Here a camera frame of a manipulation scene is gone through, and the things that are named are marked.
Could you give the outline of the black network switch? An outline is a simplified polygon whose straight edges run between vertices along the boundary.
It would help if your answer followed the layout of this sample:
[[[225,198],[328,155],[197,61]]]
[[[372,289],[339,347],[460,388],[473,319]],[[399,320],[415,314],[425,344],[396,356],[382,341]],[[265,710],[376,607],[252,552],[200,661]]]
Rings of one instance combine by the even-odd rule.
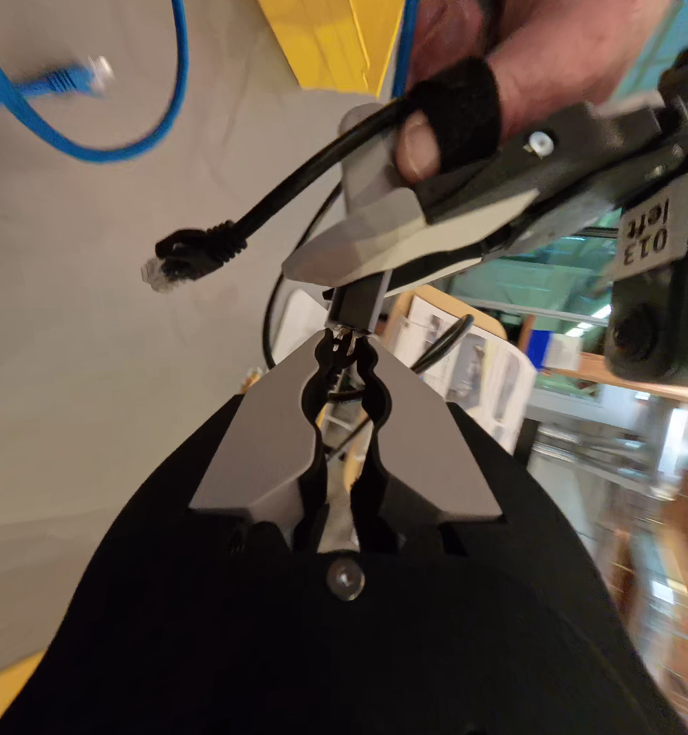
[[[374,334],[391,278],[392,271],[387,270],[334,288],[327,326],[332,331],[342,328],[357,336]]]

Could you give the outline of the yellow plastic bin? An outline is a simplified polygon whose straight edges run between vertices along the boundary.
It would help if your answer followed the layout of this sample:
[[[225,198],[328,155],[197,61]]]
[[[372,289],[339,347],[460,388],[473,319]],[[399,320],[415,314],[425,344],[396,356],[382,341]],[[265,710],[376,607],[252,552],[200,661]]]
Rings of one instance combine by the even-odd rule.
[[[259,1],[298,85],[381,94],[404,1]]]

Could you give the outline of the white document stand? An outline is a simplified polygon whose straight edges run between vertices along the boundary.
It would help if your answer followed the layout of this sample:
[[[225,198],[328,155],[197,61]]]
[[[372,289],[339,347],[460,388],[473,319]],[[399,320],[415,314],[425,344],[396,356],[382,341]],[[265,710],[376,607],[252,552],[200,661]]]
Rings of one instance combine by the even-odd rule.
[[[272,357],[281,363],[311,336],[322,330],[328,308],[304,289],[294,289],[286,297],[277,331],[272,342]]]

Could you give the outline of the person's left hand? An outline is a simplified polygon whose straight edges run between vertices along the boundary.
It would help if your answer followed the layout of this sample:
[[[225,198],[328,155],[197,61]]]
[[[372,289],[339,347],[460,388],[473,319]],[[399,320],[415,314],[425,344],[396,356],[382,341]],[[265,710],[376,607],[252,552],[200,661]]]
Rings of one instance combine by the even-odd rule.
[[[419,2],[407,83],[448,69],[400,128],[408,183],[460,168],[561,109],[607,101],[670,1]]]

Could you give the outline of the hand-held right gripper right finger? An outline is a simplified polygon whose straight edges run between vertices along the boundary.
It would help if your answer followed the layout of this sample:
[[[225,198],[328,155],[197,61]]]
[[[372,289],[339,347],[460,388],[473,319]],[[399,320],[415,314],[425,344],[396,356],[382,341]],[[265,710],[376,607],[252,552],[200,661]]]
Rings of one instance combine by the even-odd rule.
[[[373,427],[350,491],[362,553],[396,553],[422,530],[494,522],[503,511],[448,404],[384,346],[357,343]]]

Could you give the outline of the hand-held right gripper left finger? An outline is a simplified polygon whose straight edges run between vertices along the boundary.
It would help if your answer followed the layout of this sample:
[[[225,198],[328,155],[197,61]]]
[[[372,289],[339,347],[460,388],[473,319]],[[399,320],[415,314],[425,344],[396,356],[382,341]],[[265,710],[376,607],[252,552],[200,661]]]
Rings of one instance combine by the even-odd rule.
[[[272,523],[289,547],[312,510],[300,480],[320,454],[316,426],[328,391],[333,332],[320,330],[242,396],[189,508]]]

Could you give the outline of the printed instruction sheet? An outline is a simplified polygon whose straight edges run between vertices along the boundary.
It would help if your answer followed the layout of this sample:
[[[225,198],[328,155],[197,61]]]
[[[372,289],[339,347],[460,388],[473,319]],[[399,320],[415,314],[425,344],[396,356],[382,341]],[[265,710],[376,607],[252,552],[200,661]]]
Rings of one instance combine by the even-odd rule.
[[[403,319],[394,344],[387,348],[411,366],[457,320],[414,298],[409,317]],[[459,405],[513,454],[536,374],[517,347],[472,325],[420,378],[443,399]]]

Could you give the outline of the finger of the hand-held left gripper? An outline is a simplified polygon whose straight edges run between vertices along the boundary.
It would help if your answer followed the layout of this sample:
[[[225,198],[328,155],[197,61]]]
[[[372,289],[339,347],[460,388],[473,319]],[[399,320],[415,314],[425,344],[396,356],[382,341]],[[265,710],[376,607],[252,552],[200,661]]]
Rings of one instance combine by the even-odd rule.
[[[292,281],[343,287],[432,253],[478,243],[523,213],[538,195],[538,189],[528,189],[428,224],[416,193],[399,188],[302,245],[284,261],[282,273]]]
[[[478,264],[484,257],[481,248],[459,248],[433,252],[396,267],[388,290],[409,290],[453,275]]]

